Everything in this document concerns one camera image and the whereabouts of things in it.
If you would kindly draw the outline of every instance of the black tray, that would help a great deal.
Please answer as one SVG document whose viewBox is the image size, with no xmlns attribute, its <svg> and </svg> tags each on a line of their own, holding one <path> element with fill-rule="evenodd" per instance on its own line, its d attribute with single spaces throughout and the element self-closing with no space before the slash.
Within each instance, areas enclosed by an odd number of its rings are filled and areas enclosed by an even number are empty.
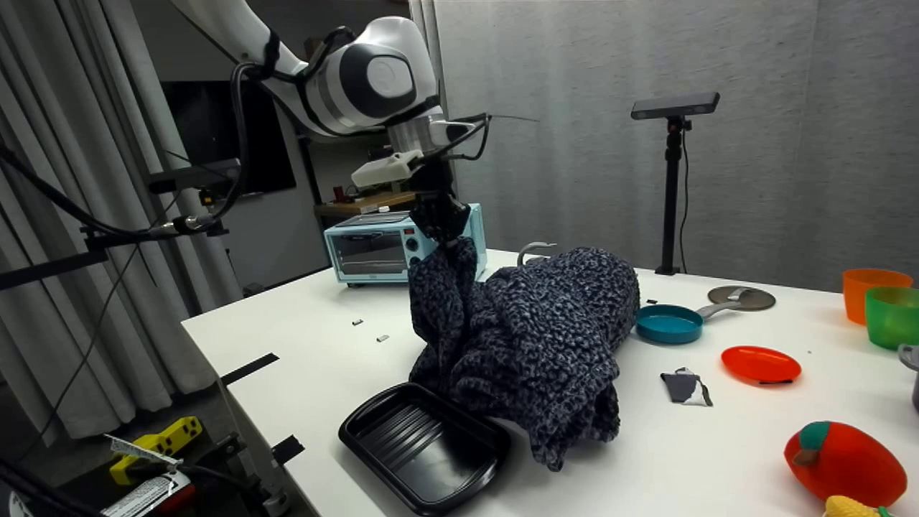
<svg viewBox="0 0 919 517">
<path fill-rule="evenodd" d="M 511 450 L 509 431 L 412 381 L 357 408 L 340 440 L 413 513 L 446 513 L 472 499 Z"/>
</svg>

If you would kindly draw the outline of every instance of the frying pan handle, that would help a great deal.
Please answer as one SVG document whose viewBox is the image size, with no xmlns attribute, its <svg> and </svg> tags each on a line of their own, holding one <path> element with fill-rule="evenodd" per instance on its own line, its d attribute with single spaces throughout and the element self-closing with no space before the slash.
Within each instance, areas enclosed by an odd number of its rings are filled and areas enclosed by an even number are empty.
<svg viewBox="0 0 919 517">
<path fill-rule="evenodd" d="M 713 318 L 715 312 L 725 312 L 725 311 L 732 311 L 732 308 L 739 308 L 739 302 L 732 299 L 732 302 L 722 302 L 722 305 L 706 305 L 706 308 L 700 308 L 700 311 L 695 311 L 700 318 Z"/>
</svg>

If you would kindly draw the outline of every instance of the blue patterned cloth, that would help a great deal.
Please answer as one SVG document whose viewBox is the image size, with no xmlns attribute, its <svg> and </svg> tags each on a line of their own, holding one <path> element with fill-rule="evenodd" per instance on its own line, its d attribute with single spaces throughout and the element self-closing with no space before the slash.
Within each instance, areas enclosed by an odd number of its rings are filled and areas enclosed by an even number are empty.
<svg viewBox="0 0 919 517">
<path fill-rule="evenodd" d="M 413 330 L 428 342 L 412 381 L 517 421 L 537 462 L 619 434 L 616 351 L 637 312 L 634 269 L 600 251 L 532 259 L 478 281 L 472 240 L 412 269 Z"/>
</svg>

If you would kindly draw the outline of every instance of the orange plate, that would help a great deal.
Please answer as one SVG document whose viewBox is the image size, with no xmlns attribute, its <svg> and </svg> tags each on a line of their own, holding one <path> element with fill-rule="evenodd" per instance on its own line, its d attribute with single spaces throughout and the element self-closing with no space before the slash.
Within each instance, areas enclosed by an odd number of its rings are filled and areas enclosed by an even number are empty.
<svg viewBox="0 0 919 517">
<path fill-rule="evenodd" d="M 725 368 L 752 386 L 789 386 L 801 375 L 801 364 L 778 351 L 739 344 L 722 354 Z"/>
</svg>

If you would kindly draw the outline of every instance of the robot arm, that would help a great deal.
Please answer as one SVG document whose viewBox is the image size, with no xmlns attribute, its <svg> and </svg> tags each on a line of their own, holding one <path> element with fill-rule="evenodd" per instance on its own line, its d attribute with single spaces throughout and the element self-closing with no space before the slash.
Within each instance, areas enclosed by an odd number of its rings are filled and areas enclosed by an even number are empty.
<svg viewBox="0 0 919 517">
<path fill-rule="evenodd" d="M 449 144 L 433 65 L 412 19 L 380 18 L 357 41 L 306 62 L 244 0 L 172 2 L 231 61 L 271 65 L 264 87 L 310 133 L 336 139 L 390 130 L 396 151 L 422 154 Z"/>
<path fill-rule="evenodd" d="M 484 133 L 489 116 L 449 121 L 422 31 L 406 18 L 380 18 L 360 38 L 333 38 L 313 62 L 300 61 L 244 0 L 172 0 L 231 61 L 254 65 L 273 97 L 310 133 L 346 139 L 385 130 L 395 154 L 369 160 L 351 182 L 373 190 L 413 182 L 422 232 L 452 240 L 466 206 L 453 200 L 446 154 Z"/>
</svg>

